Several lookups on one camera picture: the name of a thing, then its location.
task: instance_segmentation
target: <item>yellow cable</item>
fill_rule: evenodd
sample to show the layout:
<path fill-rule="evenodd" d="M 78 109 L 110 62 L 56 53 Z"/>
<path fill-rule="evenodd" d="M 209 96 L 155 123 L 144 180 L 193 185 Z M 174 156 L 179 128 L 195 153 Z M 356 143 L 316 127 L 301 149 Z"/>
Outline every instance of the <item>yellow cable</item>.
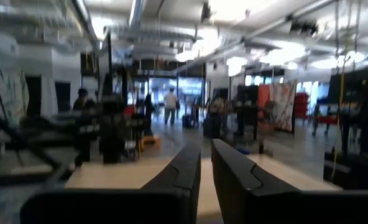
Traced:
<path fill-rule="evenodd" d="M 348 22 L 347 22 L 347 31 L 349 30 L 349 26 L 350 26 L 350 23 L 351 23 L 351 9 L 352 9 L 352 1 L 350 1 L 350 3 L 349 3 L 349 14 L 348 14 Z M 346 45 L 344 46 L 344 62 L 343 62 L 343 67 L 342 67 L 342 71 L 341 71 L 339 108 L 338 109 L 341 108 L 342 103 L 343 103 L 344 71 L 345 71 L 345 68 L 346 68 L 346 62 L 349 60 L 349 58 L 346 59 L 349 41 L 350 41 L 350 38 L 347 36 Z M 338 132 L 339 132 L 340 135 L 337 138 L 342 138 L 342 136 L 341 136 L 341 126 L 340 126 L 340 111 L 338 111 L 338 113 L 339 113 L 338 114 L 339 116 L 338 116 L 338 121 L 337 121 L 337 128 L 338 128 Z M 334 149 L 334 156 L 333 156 L 333 169 L 332 169 L 332 175 L 331 175 L 331 178 L 332 179 L 333 179 L 334 174 L 336 172 L 336 163 L 337 163 L 337 159 L 338 159 L 338 154 L 339 154 L 339 150 L 335 148 Z"/>

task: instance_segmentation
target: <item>desk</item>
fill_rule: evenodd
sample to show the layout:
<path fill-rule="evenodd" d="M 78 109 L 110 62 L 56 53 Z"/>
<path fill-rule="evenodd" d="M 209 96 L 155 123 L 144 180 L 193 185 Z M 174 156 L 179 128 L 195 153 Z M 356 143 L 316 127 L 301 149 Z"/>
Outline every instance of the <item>desk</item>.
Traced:
<path fill-rule="evenodd" d="M 323 180 L 314 179 L 265 155 L 248 156 L 261 168 L 300 190 L 339 190 Z M 158 174 L 171 159 L 142 159 L 130 164 L 83 164 L 65 185 L 82 189 L 139 189 Z M 198 223 L 221 221 L 220 206 L 214 189 L 210 159 L 201 161 Z"/>

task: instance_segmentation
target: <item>man in white shirt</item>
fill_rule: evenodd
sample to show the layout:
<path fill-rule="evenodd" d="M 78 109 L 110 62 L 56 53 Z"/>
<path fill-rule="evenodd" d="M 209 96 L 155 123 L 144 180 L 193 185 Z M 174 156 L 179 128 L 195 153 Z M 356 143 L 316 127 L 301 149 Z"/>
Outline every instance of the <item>man in white shirt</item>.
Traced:
<path fill-rule="evenodd" d="M 167 124 L 167 121 L 169 120 L 170 115 L 172 117 L 170 118 L 170 124 L 174 124 L 174 117 L 176 112 L 176 105 L 177 105 L 177 96 L 173 93 L 174 89 L 171 88 L 169 93 L 165 96 L 165 124 Z"/>

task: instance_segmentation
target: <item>poster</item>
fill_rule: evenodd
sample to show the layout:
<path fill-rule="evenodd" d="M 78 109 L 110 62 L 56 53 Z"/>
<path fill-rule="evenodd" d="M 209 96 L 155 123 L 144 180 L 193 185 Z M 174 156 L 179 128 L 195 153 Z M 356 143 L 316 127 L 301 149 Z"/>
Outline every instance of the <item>poster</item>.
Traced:
<path fill-rule="evenodd" d="M 22 71 L 7 72 L 0 69 L 0 94 L 6 111 L 7 121 L 11 126 L 18 126 L 26 116 L 29 92 L 25 75 Z M 4 119 L 0 105 L 0 117 Z"/>
<path fill-rule="evenodd" d="M 275 102 L 272 112 L 276 128 L 292 131 L 293 105 L 296 93 L 296 80 L 286 83 L 271 83 L 270 100 Z"/>

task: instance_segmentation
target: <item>black bag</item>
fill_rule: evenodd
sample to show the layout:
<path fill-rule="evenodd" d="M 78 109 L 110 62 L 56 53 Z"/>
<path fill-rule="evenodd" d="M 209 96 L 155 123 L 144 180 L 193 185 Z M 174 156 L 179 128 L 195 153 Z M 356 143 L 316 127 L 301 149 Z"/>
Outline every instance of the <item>black bag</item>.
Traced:
<path fill-rule="evenodd" d="M 206 138 L 220 138 L 220 118 L 208 117 L 203 121 L 203 136 Z"/>
<path fill-rule="evenodd" d="M 182 121 L 183 121 L 183 128 L 193 128 L 194 127 L 193 119 L 190 114 L 183 115 Z"/>

